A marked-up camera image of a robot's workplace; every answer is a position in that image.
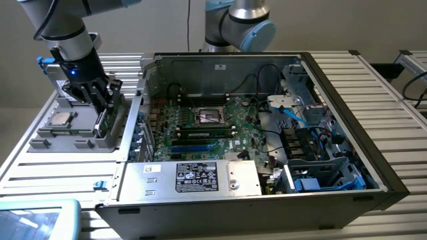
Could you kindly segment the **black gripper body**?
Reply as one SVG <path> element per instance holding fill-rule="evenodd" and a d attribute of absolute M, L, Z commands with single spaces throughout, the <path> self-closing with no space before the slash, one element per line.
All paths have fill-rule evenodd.
<path fill-rule="evenodd" d="M 76 60 L 66 60 L 58 46 L 52 47 L 50 52 L 74 88 L 80 88 L 83 85 L 91 87 L 92 84 L 96 84 L 100 88 L 107 88 L 107 75 L 95 47 L 84 57 Z"/>

